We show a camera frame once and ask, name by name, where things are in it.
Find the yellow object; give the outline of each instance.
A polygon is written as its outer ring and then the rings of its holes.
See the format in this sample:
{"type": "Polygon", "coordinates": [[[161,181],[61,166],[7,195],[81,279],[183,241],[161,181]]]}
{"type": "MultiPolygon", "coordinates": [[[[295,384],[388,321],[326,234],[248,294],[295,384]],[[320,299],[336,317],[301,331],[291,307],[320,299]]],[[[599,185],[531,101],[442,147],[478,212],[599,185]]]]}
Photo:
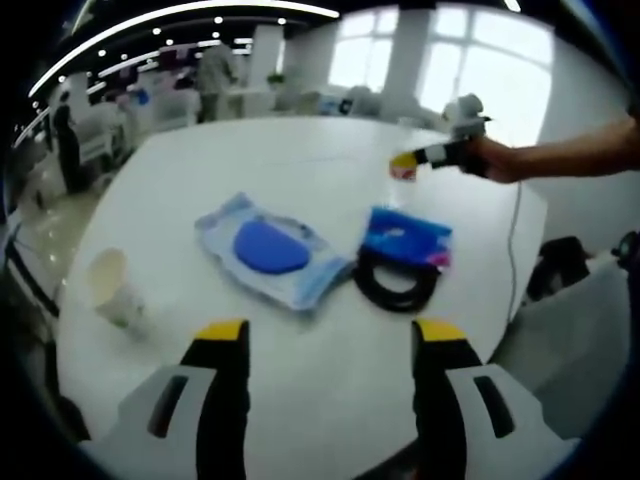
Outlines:
{"type": "Polygon", "coordinates": [[[420,328],[422,340],[425,342],[446,342],[467,338],[462,330],[450,323],[424,318],[416,319],[415,323],[420,328]]]}
{"type": "Polygon", "coordinates": [[[212,323],[196,334],[196,340],[224,340],[235,341],[240,336],[240,327],[245,320],[238,319],[229,322],[212,323]]]}
{"type": "Polygon", "coordinates": [[[405,152],[391,160],[391,166],[399,168],[417,168],[418,161],[413,153],[405,152]]]}

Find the human hand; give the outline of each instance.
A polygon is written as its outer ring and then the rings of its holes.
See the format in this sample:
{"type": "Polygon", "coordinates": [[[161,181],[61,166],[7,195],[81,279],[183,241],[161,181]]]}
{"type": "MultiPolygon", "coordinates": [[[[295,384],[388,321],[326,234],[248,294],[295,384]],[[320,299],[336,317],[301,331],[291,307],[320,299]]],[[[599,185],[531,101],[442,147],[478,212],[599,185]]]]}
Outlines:
{"type": "Polygon", "coordinates": [[[494,182],[514,183],[527,178],[526,164],[515,148],[478,137],[469,143],[469,153],[487,163],[487,178],[494,182]]]}

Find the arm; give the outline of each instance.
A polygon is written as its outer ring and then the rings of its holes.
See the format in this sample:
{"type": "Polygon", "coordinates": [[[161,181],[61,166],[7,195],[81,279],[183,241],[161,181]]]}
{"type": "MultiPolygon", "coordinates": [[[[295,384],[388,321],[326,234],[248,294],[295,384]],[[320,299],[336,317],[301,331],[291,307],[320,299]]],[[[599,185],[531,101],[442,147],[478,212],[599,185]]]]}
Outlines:
{"type": "Polygon", "coordinates": [[[595,177],[640,170],[640,127],[631,117],[575,139],[508,148],[482,138],[471,146],[489,164],[489,178],[509,183],[535,177],[595,177]]]}

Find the round table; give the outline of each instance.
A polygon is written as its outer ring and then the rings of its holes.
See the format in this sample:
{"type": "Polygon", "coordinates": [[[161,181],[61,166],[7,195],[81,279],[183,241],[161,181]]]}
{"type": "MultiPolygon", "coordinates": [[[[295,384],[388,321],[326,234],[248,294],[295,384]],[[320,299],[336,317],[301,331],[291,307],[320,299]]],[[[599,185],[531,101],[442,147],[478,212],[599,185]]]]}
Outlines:
{"type": "MultiPolygon", "coordinates": [[[[347,282],[313,315],[267,303],[231,280],[200,247],[195,220],[239,191],[297,218],[355,256],[373,205],[453,227],[452,267],[421,317],[464,330],[487,361],[504,334],[513,272],[507,239],[517,187],[422,167],[416,184],[388,176],[399,151],[443,137],[368,120],[276,118],[219,122],[150,138],[98,205],[61,305],[62,393],[93,438],[119,402],[159,366],[179,363],[216,320],[251,322],[245,463],[248,478],[351,478],[416,438],[410,320],[371,304],[347,282]],[[148,307],[140,341],[89,307],[86,269],[124,250],[148,307]]],[[[513,238],[515,305],[542,241],[546,203],[523,186],[513,238]]]]}

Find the white paper cup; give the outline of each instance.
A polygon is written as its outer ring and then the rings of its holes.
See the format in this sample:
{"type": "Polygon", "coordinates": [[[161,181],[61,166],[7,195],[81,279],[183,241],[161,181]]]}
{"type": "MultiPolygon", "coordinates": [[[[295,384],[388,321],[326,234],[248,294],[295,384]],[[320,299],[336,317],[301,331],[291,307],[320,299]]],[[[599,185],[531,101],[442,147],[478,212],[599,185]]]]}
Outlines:
{"type": "Polygon", "coordinates": [[[124,252],[103,251],[89,266],[88,275],[95,311],[118,327],[139,329],[144,303],[128,278],[124,252]]]}

